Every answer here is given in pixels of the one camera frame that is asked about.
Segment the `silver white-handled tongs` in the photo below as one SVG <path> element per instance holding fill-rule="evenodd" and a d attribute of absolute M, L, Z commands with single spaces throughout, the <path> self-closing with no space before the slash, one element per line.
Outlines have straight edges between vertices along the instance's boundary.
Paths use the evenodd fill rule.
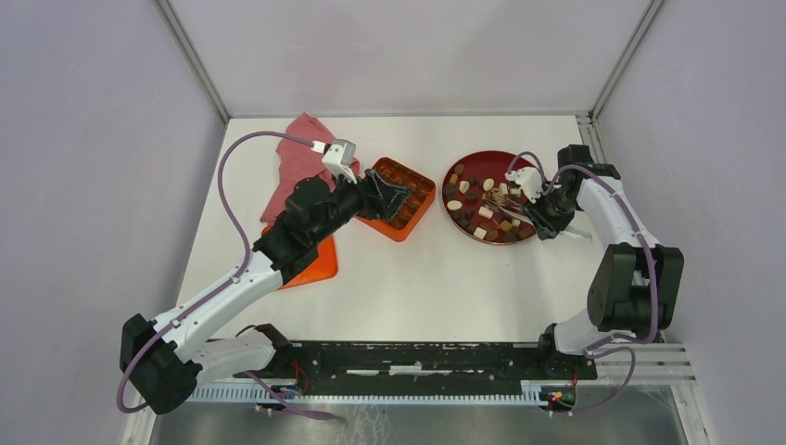
<path fill-rule="evenodd" d="M 530 223 L 541 241 L 565 235 L 589 243 L 593 242 L 593 235 L 590 232 L 571 225 L 575 217 L 573 210 L 560 210 L 546 204 L 545 197 L 538 198 L 535 203 L 532 203 L 526 198 L 521 201 L 516 200 L 512 195 L 485 192 L 483 199 L 488 207 L 515 220 Z"/>

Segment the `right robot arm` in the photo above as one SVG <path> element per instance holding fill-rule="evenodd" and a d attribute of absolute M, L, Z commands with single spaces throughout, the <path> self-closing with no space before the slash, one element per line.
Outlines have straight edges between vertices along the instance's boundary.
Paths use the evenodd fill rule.
<path fill-rule="evenodd" d="M 558 170 L 524 211 L 541 240 L 568 231 L 579 212 L 589 218 L 604 253 L 584 310 L 551 329 L 553 343 L 535 354 L 538 371 L 558 378 L 573 355 L 617 342 L 649 344 L 669 327 L 684 268 L 679 248 L 664 246 L 638 217 L 612 164 L 597 162 L 584 145 L 557 154 Z"/>

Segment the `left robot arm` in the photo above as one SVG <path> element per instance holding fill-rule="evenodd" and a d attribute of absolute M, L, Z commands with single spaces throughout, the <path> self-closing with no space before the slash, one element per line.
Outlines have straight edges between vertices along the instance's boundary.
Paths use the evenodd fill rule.
<path fill-rule="evenodd" d="M 147 320 L 142 314 L 122 326 L 116 402 L 124 413 L 126 385 L 142 407 L 165 414 L 182 405 L 200 383 L 260 369 L 284 375 L 290 351 L 261 333 L 211 341 L 211 336 L 261 297 L 277 291 L 318 257 L 319 245 L 351 219 L 388 221 L 406 203 L 410 188 L 390 184 L 376 171 L 329 186 L 319 177 L 299 181 L 285 209 L 229 273 L 183 305 Z"/>

